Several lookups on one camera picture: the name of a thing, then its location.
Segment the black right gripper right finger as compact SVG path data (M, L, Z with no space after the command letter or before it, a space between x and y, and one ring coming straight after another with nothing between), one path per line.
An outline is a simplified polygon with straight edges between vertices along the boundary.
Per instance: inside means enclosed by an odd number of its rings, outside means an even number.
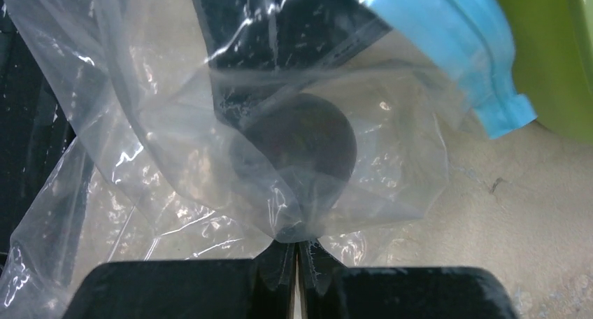
M299 292L303 318L340 318L334 273L345 266L317 240L299 243Z

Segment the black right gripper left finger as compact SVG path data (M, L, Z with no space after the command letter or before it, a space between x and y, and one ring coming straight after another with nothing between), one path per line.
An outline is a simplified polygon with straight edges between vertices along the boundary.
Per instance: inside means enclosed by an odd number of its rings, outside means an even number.
M255 317L292 318L297 281L297 245L271 245L255 258Z

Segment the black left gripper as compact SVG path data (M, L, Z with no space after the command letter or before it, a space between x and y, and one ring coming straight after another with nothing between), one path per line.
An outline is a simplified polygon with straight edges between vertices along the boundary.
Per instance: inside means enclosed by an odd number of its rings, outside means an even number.
M192 0L210 68L330 69L390 32L356 0Z

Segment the clear zip top bag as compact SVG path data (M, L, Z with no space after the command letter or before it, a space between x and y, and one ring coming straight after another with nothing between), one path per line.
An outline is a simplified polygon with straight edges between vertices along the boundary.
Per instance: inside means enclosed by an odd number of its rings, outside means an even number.
M192 0L3 0L75 137L10 236L2 318L255 316L255 258L317 240L341 317L393 306L379 264L449 181L440 121L497 139L533 122L496 0L356 0L390 32L330 69L212 69ZM239 130L298 94L349 120L357 159L329 206L238 194Z

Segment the dark purple fake fig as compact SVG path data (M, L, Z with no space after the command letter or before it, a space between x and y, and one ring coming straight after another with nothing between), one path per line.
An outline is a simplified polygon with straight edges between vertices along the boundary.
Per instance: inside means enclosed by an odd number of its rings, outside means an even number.
M291 204L329 208L357 159L354 130L326 99L301 93L239 130L230 159L236 193L262 204L279 189Z

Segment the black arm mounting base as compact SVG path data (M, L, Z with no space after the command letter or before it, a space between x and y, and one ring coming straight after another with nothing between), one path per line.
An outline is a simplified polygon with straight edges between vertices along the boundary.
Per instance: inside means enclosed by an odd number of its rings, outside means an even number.
M1 3L1 264L10 236L75 133Z

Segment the green plastic tray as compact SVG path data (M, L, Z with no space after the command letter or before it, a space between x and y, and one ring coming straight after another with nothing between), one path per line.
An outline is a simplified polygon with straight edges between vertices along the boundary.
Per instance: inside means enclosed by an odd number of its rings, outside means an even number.
M592 0L497 0L516 47L513 77L544 127L592 142Z

